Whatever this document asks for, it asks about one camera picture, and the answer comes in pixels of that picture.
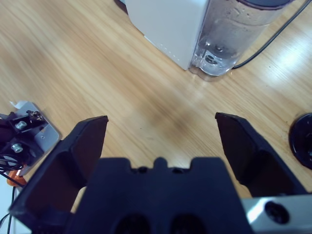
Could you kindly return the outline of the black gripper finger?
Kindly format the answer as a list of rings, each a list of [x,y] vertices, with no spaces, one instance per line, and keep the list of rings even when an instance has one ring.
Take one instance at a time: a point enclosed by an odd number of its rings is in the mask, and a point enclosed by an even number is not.
[[[101,156],[107,116],[79,122],[40,164],[9,208],[32,231],[65,231],[72,206]]]
[[[307,190],[267,140],[244,118],[216,113],[224,154],[253,197],[306,195]]]

